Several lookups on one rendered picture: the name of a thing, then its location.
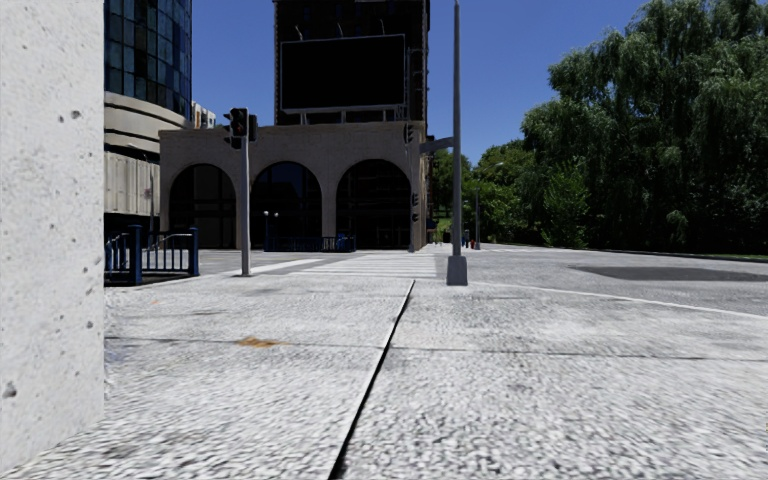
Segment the dark stairway railing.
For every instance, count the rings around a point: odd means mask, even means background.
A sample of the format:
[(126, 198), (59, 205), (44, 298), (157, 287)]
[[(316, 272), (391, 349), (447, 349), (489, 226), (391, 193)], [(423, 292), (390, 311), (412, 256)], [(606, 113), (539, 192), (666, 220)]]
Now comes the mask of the dark stairway railing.
[(306, 216), (281, 215), (263, 211), (265, 219), (265, 251), (352, 253), (357, 250), (357, 238), (349, 234), (321, 236), (319, 229), (307, 224)]
[(135, 286), (147, 276), (198, 276), (198, 249), (195, 227), (145, 234), (130, 225), (106, 237), (104, 281)]

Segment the grey street lamp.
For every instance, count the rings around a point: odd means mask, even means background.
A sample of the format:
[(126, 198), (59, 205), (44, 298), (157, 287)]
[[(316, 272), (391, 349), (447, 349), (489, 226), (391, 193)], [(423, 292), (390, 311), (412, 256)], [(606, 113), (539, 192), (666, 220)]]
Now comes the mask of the grey street lamp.
[(490, 169), (497, 168), (497, 167), (499, 167), (501, 165), (504, 165), (505, 163), (506, 163), (505, 161), (500, 161), (500, 162), (496, 162), (496, 163), (493, 163), (493, 164), (490, 164), (490, 165), (486, 165), (482, 169), (479, 169), (478, 173), (477, 173), (477, 175), (478, 175), (478, 183), (475, 186), (475, 234), (476, 234), (476, 243), (475, 243), (475, 246), (473, 247), (477, 251), (481, 250), (480, 207), (479, 207), (479, 192), (480, 192), (480, 182), (481, 182), (481, 180), (479, 179), (480, 178), (479, 176), (482, 173), (485, 173), (486, 171), (488, 171)]

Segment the tan brick arched building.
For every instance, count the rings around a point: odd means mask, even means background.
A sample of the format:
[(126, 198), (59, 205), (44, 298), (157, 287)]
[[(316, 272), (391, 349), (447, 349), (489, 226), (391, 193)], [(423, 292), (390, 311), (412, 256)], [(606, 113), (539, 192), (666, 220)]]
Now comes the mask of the tan brick arched building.
[[(430, 0), (272, 0), (274, 122), (249, 136), (250, 245), (263, 211), (360, 249), (428, 240)], [(240, 246), (241, 151), (221, 129), (160, 136), (160, 224)]]

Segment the grey pole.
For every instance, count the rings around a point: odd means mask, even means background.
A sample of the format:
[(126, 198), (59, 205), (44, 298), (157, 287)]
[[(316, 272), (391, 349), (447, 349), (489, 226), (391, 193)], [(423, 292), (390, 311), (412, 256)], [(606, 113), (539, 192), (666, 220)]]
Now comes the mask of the grey pole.
[(462, 255), (462, 160), (461, 160), (461, 43), (460, 0), (454, 2), (453, 28), (453, 205), (452, 205), (452, 254), (448, 258), (448, 286), (468, 285), (467, 259)]

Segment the traffic light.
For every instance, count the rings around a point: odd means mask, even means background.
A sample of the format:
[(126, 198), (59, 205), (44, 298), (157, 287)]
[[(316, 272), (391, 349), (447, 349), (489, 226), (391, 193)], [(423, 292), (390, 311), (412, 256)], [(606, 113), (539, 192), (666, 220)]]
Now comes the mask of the traffic light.
[(240, 250), (241, 275), (251, 274), (250, 248), (250, 174), (249, 174), (249, 127), (250, 115), (248, 108), (234, 107), (225, 115), (229, 120), (229, 143), (231, 147), (240, 146), (240, 181), (239, 181), (239, 220), (240, 220)]

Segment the trees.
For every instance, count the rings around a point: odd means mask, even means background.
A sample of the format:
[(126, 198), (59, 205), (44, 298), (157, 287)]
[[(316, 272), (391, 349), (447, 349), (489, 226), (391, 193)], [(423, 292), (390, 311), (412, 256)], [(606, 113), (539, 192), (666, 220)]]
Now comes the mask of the trees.
[(768, 255), (768, 1), (648, 0), (549, 69), (522, 138), (464, 165), (481, 237)]

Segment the glass tower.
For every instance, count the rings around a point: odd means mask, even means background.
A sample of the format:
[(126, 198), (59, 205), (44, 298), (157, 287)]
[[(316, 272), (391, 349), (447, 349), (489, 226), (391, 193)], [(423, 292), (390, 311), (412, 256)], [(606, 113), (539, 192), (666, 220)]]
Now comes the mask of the glass tower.
[(159, 227), (160, 138), (196, 125), (193, 0), (104, 0), (104, 232)]

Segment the pale concrete building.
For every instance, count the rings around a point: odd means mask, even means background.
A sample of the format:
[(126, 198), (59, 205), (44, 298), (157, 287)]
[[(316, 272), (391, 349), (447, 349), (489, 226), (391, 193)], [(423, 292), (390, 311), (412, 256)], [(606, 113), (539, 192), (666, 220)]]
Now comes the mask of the pale concrete building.
[(103, 414), (102, 0), (0, 0), (0, 474)]

